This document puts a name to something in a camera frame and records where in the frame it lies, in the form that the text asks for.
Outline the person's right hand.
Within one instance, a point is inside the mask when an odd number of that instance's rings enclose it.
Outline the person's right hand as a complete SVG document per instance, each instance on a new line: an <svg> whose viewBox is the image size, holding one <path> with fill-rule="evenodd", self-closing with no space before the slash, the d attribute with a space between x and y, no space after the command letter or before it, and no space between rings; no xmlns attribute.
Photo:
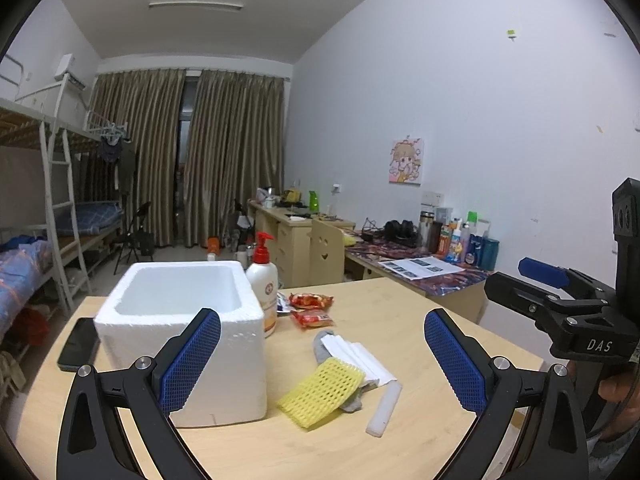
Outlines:
<svg viewBox="0 0 640 480"><path fill-rule="evenodd" d="M639 421L639 365L567 363L588 437L611 440Z"/></svg>

